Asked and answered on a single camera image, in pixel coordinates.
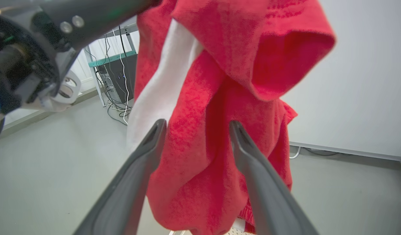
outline towel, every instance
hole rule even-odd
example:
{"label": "towel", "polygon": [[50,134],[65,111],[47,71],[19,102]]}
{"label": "towel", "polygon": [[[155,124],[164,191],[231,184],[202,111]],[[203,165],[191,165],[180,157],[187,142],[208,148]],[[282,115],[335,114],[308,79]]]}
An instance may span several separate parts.
{"label": "towel", "polygon": [[147,196],[171,230],[220,235],[254,217],[235,166],[229,122],[238,120],[290,189],[288,123],[279,97],[335,44],[317,0],[163,0],[138,15],[135,104],[127,147],[168,121]]}

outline gray floor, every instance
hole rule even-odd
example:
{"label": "gray floor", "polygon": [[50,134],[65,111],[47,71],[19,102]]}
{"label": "gray floor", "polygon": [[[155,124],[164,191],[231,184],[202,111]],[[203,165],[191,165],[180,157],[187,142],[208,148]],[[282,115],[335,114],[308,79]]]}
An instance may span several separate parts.
{"label": "gray floor", "polygon": [[[2,138],[0,235],[72,234],[125,161],[125,136],[94,97]],[[138,234],[168,233],[146,202]]]}
{"label": "gray floor", "polygon": [[292,193],[320,234],[401,235],[399,162],[302,149],[290,163]]}
{"label": "gray floor", "polygon": [[[2,138],[0,235],[72,234],[126,159],[125,134],[94,97]],[[303,150],[291,169],[293,194],[322,235],[401,235],[398,162]],[[168,234],[147,203],[139,234]]]}

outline white plastic part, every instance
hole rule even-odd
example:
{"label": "white plastic part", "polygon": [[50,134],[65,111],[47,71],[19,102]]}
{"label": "white plastic part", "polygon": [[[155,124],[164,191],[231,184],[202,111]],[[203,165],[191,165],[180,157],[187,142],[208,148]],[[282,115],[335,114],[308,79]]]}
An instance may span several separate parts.
{"label": "white plastic part", "polygon": [[69,71],[60,85],[55,97],[38,97],[35,102],[26,104],[22,108],[61,112],[71,107],[80,93],[81,82],[73,71]]}
{"label": "white plastic part", "polygon": [[296,152],[295,156],[289,157],[290,159],[296,159],[297,156],[299,156],[299,153],[301,152],[301,147],[298,147],[298,152]]}

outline desk leg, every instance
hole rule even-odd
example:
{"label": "desk leg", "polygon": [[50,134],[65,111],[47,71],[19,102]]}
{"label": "desk leg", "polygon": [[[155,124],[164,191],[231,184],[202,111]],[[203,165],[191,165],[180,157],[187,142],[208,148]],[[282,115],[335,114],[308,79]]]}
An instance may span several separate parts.
{"label": "desk leg", "polygon": [[129,33],[126,34],[126,38],[128,39],[129,45],[131,46],[132,51],[135,51],[134,43],[132,43],[132,38]]}
{"label": "desk leg", "polygon": [[[90,47],[86,46],[84,48],[84,54],[86,55],[87,63],[90,63],[90,62],[93,61],[92,60],[92,56],[90,55],[89,52],[90,52]],[[96,83],[96,89],[97,89],[97,93],[99,94],[100,102],[102,102],[102,106],[105,107],[106,104],[105,104],[105,101],[103,100],[102,93],[100,91],[99,81],[98,81],[97,76],[96,76],[96,70],[95,70],[94,67],[92,67],[92,68],[90,68],[90,71],[92,73],[93,80]]]}

